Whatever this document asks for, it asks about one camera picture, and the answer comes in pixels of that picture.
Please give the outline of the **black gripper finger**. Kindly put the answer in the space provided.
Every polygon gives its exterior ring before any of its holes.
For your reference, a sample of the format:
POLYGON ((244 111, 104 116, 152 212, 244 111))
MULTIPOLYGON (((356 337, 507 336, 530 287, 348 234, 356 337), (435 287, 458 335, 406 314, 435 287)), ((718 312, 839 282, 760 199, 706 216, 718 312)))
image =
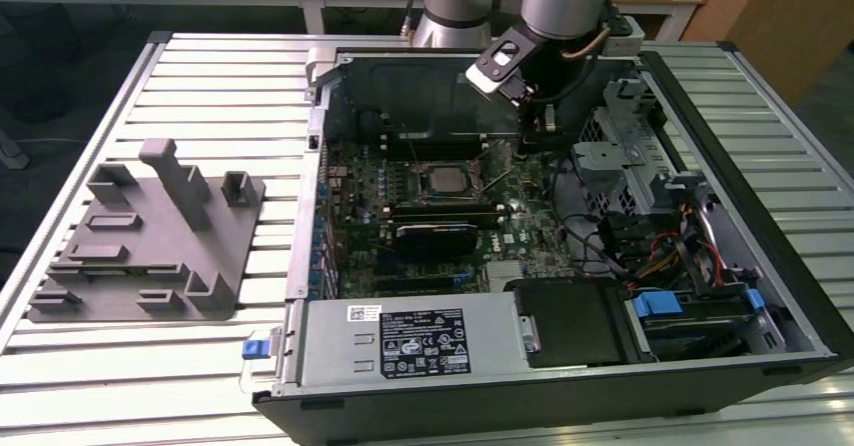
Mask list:
POLYGON ((535 115, 536 140, 544 141, 554 138, 559 133, 556 112, 554 108, 543 108, 535 115))
POLYGON ((535 146, 535 117, 524 113, 519 117, 519 136, 516 143, 516 156, 526 157, 535 146))

